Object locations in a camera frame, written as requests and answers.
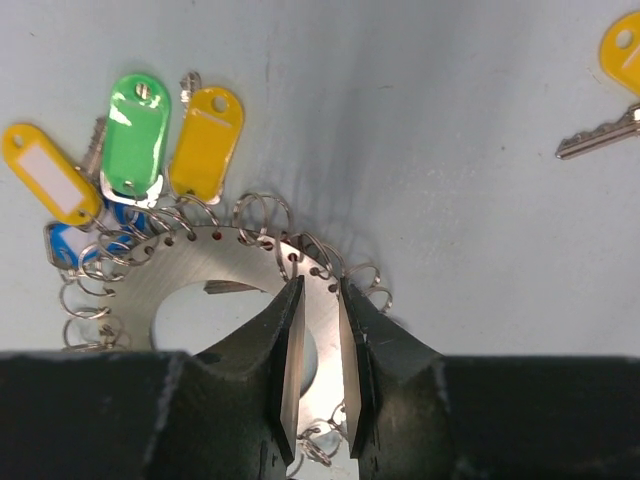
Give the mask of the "blue tag key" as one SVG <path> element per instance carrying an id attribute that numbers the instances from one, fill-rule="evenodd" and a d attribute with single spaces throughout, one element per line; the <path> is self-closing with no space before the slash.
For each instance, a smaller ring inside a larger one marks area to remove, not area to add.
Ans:
<path id="1" fill-rule="evenodd" d="M 125 231 L 125 234 L 120 234 L 111 242 L 104 240 L 110 253 L 123 251 L 125 245 L 132 243 L 129 232 L 137 230 L 144 233 L 146 230 L 145 216 L 142 213 L 133 211 L 128 205 L 109 200 L 104 201 L 98 220 L 108 231 Z M 77 269 L 81 252 L 96 242 L 100 235 L 100 227 L 95 223 L 86 229 L 80 229 L 57 221 L 50 222 L 43 229 L 47 259 L 56 268 Z"/>

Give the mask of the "metal keyring disc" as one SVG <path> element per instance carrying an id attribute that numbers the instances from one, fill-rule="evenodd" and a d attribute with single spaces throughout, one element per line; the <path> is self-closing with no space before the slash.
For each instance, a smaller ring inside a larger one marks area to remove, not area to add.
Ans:
<path id="1" fill-rule="evenodd" d="M 292 222 L 279 196 L 249 192 L 233 207 L 229 223 L 192 195 L 143 209 L 146 230 L 129 232 L 132 243 L 110 253 L 111 242 L 125 231 L 108 231 L 99 220 L 99 239 L 80 254 L 77 269 L 59 269 L 59 302 L 67 314 L 66 350 L 148 351 L 157 347 L 153 324 L 164 300 L 192 284 L 210 293 L 257 290 L 277 294 L 296 276 L 308 289 L 305 353 L 310 363 L 301 395 L 296 464 L 311 460 L 330 466 L 346 440 L 346 419 L 338 334 L 338 288 L 370 271 L 367 296 L 386 295 L 374 263 L 346 263 L 332 245 Z"/>

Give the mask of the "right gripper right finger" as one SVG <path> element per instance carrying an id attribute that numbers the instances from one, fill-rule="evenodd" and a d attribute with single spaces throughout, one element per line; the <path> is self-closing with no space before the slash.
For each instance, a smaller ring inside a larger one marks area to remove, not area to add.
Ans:
<path id="1" fill-rule="evenodd" d="M 340 284 L 350 455 L 363 479 L 635 479 L 639 362 L 444 355 Z"/>

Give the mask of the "green tag key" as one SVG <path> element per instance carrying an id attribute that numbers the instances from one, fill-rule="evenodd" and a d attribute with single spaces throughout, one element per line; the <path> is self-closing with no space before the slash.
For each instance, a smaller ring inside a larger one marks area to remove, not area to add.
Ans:
<path id="1" fill-rule="evenodd" d="M 152 75 L 130 73 L 113 84 L 79 167 L 106 199 L 138 208 L 157 203 L 171 110 L 167 88 Z"/>

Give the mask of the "yellow tag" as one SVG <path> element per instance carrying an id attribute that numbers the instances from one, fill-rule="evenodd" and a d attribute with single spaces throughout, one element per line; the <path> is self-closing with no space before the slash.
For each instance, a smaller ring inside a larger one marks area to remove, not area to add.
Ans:
<path id="1" fill-rule="evenodd" d="M 169 184 L 178 195 L 214 205 L 243 129 L 243 105 L 224 87 L 205 87 L 196 71 L 187 72 L 180 86 L 185 112 L 168 167 Z"/>
<path id="2" fill-rule="evenodd" d="M 9 126 L 1 150 L 8 167 L 59 222 L 80 227 L 101 213 L 103 202 L 96 188 L 39 128 Z"/>

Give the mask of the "yellow tag key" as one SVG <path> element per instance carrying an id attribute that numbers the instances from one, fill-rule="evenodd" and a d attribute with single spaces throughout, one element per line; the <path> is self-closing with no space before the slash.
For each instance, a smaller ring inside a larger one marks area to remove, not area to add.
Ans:
<path id="1" fill-rule="evenodd" d="M 616 19 L 603 34 L 597 51 L 604 79 L 633 101 L 622 115 L 564 138 L 555 157 L 571 160 L 628 138 L 639 136 L 639 11 Z"/>

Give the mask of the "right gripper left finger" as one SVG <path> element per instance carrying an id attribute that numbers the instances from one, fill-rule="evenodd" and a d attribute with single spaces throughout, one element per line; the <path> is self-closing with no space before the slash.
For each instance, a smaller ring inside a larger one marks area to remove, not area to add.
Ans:
<path id="1" fill-rule="evenodd" d="M 1 357 L 5 479 L 282 479 L 293 462 L 305 281 L 202 353 Z"/>

